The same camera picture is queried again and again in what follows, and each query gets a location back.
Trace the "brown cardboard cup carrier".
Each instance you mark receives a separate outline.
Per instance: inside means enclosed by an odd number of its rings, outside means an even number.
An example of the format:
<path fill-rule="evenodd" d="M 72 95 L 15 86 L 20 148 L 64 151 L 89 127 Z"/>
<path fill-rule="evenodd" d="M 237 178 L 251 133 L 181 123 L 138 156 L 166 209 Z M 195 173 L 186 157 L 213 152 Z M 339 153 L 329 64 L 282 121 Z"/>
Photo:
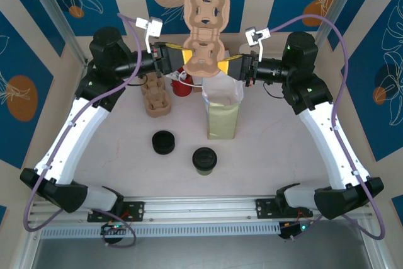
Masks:
<path fill-rule="evenodd" d="M 225 47 L 220 34 L 230 18 L 230 0 L 184 0 L 184 22 L 190 30 L 183 47 L 193 52 L 184 70 L 191 76 L 214 77 Z"/>

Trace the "green paper takeout bag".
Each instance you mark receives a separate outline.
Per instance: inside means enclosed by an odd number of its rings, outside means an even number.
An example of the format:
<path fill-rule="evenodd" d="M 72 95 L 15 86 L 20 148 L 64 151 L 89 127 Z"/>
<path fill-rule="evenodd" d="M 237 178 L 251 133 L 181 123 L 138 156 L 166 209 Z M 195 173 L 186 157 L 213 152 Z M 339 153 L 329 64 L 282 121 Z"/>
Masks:
<path fill-rule="evenodd" d="M 207 137 L 233 139 L 241 101 L 243 82 L 223 72 L 214 77 L 192 77 L 191 87 L 200 89 L 207 111 Z"/>

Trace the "black plastic cup lid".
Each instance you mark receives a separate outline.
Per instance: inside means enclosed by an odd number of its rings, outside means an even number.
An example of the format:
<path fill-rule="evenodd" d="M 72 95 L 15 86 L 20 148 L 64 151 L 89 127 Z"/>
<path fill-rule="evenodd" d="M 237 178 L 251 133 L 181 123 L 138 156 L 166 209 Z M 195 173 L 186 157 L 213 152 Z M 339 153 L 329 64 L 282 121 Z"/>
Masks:
<path fill-rule="evenodd" d="M 192 163 L 196 169 L 210 171 L 217 164 L 217 154 L 209 147 L 201 147 L 192 155 Z"/>

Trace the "white paper sachets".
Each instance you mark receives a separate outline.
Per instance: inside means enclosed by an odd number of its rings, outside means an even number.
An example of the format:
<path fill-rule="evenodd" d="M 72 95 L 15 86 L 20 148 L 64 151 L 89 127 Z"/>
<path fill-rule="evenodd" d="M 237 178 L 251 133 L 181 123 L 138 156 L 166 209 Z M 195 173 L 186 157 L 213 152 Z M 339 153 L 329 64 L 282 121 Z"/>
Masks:
<path fill-rule="evenodd" d="M 182 72 L 175 71 L 167 75 L 169 79 L 172 79 L 184 85 L 187 85 L 187 83 L 185 83 L 187 76 L 188 74 L 185 71 Z"/>

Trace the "red metal cup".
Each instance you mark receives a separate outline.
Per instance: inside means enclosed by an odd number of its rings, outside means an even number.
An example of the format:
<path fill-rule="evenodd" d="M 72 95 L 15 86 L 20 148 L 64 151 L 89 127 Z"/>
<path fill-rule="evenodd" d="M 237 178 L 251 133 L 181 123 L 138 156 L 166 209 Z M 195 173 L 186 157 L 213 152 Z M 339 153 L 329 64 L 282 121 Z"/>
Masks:
<path fill-rule="evenodd" d="M 182 72 L 182 71 L 184 71 L 184 69 L 181 67 L 177 71 Z M 187 76 L 185 83 L 187 83 L 187 85 L 184 85 L 177 81 L 171 80 L 171 86 L 173 89 L 173 93 L 176 96 L 185 97 L 185 96 L 188 96 L 193 91 L 193 87 L 191 86 L 192 77 L 190 75 Z"/>

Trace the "stack of cardboard cup carriers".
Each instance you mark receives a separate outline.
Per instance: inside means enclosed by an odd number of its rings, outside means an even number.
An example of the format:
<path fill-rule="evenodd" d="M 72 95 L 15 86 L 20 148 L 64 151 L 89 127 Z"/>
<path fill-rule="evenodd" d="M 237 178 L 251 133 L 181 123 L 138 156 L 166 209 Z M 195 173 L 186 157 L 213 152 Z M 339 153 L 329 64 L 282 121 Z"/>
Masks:
<path fill-rule="evenodd" d="M 163 77 L 157 77 L 155 72 L 147 74 L 147 80 L 140 88 L 148 116 L 157 118 L 170 113 L 172 102 Z"/>

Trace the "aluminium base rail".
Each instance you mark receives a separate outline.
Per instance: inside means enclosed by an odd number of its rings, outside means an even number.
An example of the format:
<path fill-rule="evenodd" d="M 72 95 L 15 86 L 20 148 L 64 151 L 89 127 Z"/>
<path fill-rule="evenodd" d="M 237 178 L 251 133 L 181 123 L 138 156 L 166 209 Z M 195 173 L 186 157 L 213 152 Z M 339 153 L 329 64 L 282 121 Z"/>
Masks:
<path fill-rule="evenodd" d="M 274 196 L 231 196 L 231 197 L 128 197 L 125 201 L 134 204 L 143 202 L 139 214 L 142 222 L 136 224 L 191 224 L 219 222 L 258 222 L 258 221 L 295 221 L 298 211 L 288 217 L 274 218 L 271 212 L 267 219 L 259 219 L 263 215 L 263 207 L 257 206 L 257 199 L 269 199 Z M 36 201 L 31 207 L 28 222 L 31 226 L 44 223 L 57 207 L 46 201 Z M 49 226 L 88 223 L 90 210 L 81 208 L 69 214 L 63 212 L 54 218 Z M 374 219 L 375 214 L 366 205 L 347 213 L 352 219 Z"/>

